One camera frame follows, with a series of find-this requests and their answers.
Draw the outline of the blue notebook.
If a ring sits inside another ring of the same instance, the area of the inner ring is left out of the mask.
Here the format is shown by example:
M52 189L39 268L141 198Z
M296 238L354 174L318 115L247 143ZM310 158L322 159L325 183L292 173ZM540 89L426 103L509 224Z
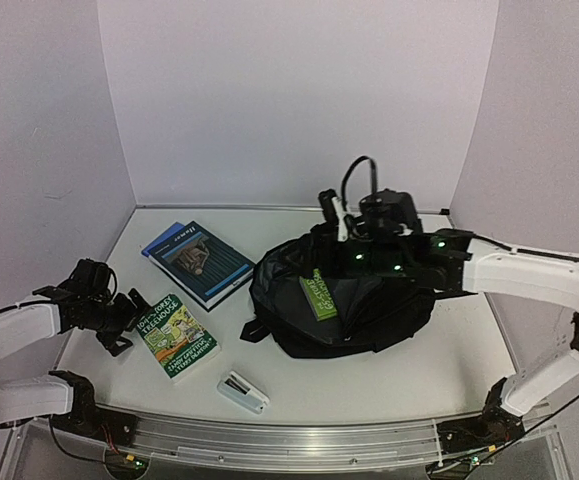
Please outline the blue notebook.
M150 250L153 249L155 246L161 244L165 240L172 237L174 234L180 232L185 228L185 225L180 222L174 222L171 226L169 226L166 230L160 233L154 240L152 240L149 244L147 244L142 250L141 254L144 257L150 256Z

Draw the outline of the aluminium mounting rail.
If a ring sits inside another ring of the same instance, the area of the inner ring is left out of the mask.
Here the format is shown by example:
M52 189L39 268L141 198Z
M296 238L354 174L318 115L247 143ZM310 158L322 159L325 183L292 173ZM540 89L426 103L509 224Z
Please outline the aluminium mounting rail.
M346 426L280 426L176 418L101 407L95 424L58 420L71 440L148 459L237 471L333 473L378 471L432 463L448 467L485 458L529 435L546 418L540 403L524 419L493 403L475 415Z

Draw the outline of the dark blue hardcover book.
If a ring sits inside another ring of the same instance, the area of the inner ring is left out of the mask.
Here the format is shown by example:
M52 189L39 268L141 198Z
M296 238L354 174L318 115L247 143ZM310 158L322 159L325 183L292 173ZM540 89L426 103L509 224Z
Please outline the dark blue hardcover book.
M209 312L242 287L256 263L195 221L146 257Z

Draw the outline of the black student backpack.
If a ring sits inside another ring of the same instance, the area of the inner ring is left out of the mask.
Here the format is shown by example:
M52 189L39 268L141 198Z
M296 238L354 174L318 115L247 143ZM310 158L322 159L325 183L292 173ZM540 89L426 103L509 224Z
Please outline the black student backpack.
M464 231L464 264L474 235ZM338 316L317 321L299 278L311 278L313 241L309 232L265 253L253 270L249 293L253 320L240 338L258 343L272 337L290 357L332 359L378 353L412 338L430 320L439 300L466 295L419 288L394 278L338 279L324 276Z

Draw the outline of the white stapler box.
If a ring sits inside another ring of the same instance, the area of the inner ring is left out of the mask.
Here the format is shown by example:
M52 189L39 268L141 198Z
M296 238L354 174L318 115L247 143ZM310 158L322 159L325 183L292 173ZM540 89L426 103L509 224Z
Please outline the white stapler box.
M269 398L262 391L235 371L230 371L219 381L217 391L254 414L261 414L270 403Z

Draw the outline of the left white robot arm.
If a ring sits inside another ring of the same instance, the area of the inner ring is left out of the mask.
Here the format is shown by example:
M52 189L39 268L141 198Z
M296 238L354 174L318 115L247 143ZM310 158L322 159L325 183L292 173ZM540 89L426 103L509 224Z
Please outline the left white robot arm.
M0 361L73 329L94 332L104 350L118 357L133 345L126 333L152 307L136 289L123 294L117 287L111 267L85 258L59 285L36 289L23 301L0 308ZM130 445L137 426L136 416L97 405L91 381L71 371L1 380L0 429L36 418L110 447Z

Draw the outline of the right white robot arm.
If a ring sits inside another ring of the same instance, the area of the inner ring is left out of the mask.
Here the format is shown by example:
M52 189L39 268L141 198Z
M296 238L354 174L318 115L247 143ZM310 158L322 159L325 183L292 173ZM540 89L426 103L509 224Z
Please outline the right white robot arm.
M325 226L314 234L311 257L326 276L395 278L450 297L496 293L572 310L574 335L567 346L499 380L480 414L438 425L445 451L520 438L524 415L579 375L579 254L507 245L457 229L426 233L404 192L372 191L357 217L332 189L318 199Z

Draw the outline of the green paperback book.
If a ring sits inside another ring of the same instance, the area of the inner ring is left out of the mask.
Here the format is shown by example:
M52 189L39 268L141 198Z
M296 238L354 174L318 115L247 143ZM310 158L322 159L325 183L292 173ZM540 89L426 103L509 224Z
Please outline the green paperback book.
M299 278L305 298L317 321L326 321L338 316L333 297L320 271L315 269L311 278Z
M175 294L156 303L138 320L136 330L172 382L221 351L216 338Z

